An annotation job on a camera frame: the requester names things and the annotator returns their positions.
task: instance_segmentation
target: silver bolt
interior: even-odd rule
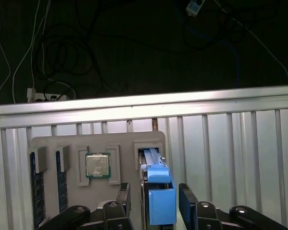
[[[238,207],[238,208],[236,208],[236,210],[240,213],[246,213],[246,210],[242,207]]]
[[[203,207],[209,207],[209,204],[206,203],[206,202],[202,202],[202,203],[201,203],[201,206],[203,206]]]
[[[109,206],[110,206],[110,207],[116,207],[116,206],[117,206],[117,203],[111,202]]]
[[[83,207],[78,207],[74,210],[75,213],[81,213],[84,212],[84,208]]]

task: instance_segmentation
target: dark wall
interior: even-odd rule
[[[88,27],[96,8],[96,1],[78,0],[82,23]],[[38,23],[45,12],[47,1],[41,2]],[[37,0],[0,0],[1,42],[14,73],[21,58],[30,46]],[[207,0],[205,9],[218,9]],[[207,36],[218,30],[216,15],[201,13],[190,22],[190,27]],[[48,15],[48,26],[67,23],[76,28],[73,0],[53,0]],[[108,10],[100,15],[95,31],[123,35],[176,51],[190,50],[182,39],[182,25],[177,18],[172,0],[137,0],[124,7]],[[58,29],[57,33],[69,33]],[[281,1],[278,15],[260,23],[252,30],[287,67],[288,70],[288,0]],[[206,41],[188,33],[187,39],[195,46]],[[64,80],[77,88],[81,98],[144,93],[181,92],[235,88],[236,59],[228,46],[216,44],[192,54],[169,54],[151,49],[136,42],[92,35],[90,46],[96,55],[102,76],[119,89],[109,92],[101,89],[95,71],[85,76],[60,74],[55,80]],[[288,84],[284,69],[250,34],[234,46],[240,58],[239,87],[258,87]],[[86,53],[80,54],[83,68],[90,65]],[[0,85],[7,77],[8,69],[0,50]],[[128,82],[128,88],[122,88]],[[49,81],[36,79],[36,90],[42,92]],[[15,98],[18,103],[26,101],[26,89],[32,87],[30,58],[24,60],[15,76]],[[65,87],[53,84],[48,92],[62,93]],[[0,104],[12,103],[12,77],[0,93]]]

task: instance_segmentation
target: metal bar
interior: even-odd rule
[[[213,202],[222,210],[235,203],[232,179],[232,141],[227,114],[208,115]]]
[[[186,116],[183,118],[184,143],[186,154],[186,180],[192,191],[200,200],[209,200],[206,162],[204,151],[204,134],[202,116]]]
[[[227,136],[228,136],[228,154],[230,159],[230,167],[229,167],[229,174],[230,174],[230,184],[231,184],[231,191],[232,191],[232,203],[237,205],[237,182],[236,182],[236,165],[235,165],[235,153],[234,153],[234,134],[233,134],[233,121],[232,115],[227,115]]]
[[[275,112],[256,114],[262,213],[281,223]]]
[[[2,162],[3,162],[3,173],[4,173],[4,188],[5,188],[7,217],[8,217],[8,229],[14,230],[14,227],[17,225],[14,223],[15,214],[13,212],[12,206],[13,204],[15,204],[15,202],[13,202],[12,197],[14,195],[13,192],[17,192],[17,191],[14,191],[12,189],[11,180],[17,179],[17,177],[16,178],[11,177],[11,173],[12,173],[11,171],[13,171],[14,165],[11,162],[12,159],[9,158],[7,131],[5,129],[2,129],[0,131],[0,136],[1,136],[1,151],[2,151],[2,159],[3,159]]]
[[[239,205],[246,205],[246,167],[245,167],[245,151],[243,142],[244,126],[242,124],[242,114],[232,115],[233,124],[233,147],[234,147],[234,167],[236,175],[236,193],[237,203]]]
[[[279,177],[279,194],[280,194],[279,199],[281,208],[280,213],[282,224],[284,226],[287,226],[282,124],[279,110],[275,111],[275,118],[276,118],[277,160],[278,160],[278,177]]]
[[[203,115],[202,121],[207,200],[213,202],[208,116]]]
[[[255,171],[256,211],[262,212],[263,204],[262,204],[262,191],[261,191],[261,174],[260,174],[260,164],[259,164],[259,143],[258,143],[256,112],[251,113],[251,127],[252,127],[252,138],[253,138],[252,140],[252,143],[253,143],[252,164],[254,165],[254,171]]]
[[[288,87],[0,106],[0,128],[288,108]]]
[[[158,131],[161,131],[165,135],[165,157],[166,157],[166,163],[169,167],[172,166],[172,160],[171,160],[171,143],[170,143],[170,133],[169,133],[169,124],[168,124],[168,118],[159,118],[157,119],[158,122]]]
[[[180,147],[180,141],[183,139],[180,135],[179,125],[182,123],[177,117],[168,119],[168,131],[170,141],[170,154],[171,154],[171,172],[175,178],[176,184],[186,182],[186,169],[185,169],[185,154],[182,152],[184,149]]]
[[[23,114],[23,113],[38,113],[45,111],[62,111],[62,110],[83,110],[83,109],[98,109],[106,107],[121,107],[135,106],[148,104],[172,104],[181,102],[207,101],[207,100],[222,100],[226,99],[243,99],[257,98],[267,96],[284,96],[288,95],[288,86],[285,87],[266,87],[266,88],[251,88],[238,90],[221,90],[207,92],[185,92],[185,93],[168,93],[159,95],[144,95],[144,96],[128,96],[104,98],[104,99],[88,99],[65,102],[52,103],[26,103],[26,104],[11,104],[1,105],[0,115]]]

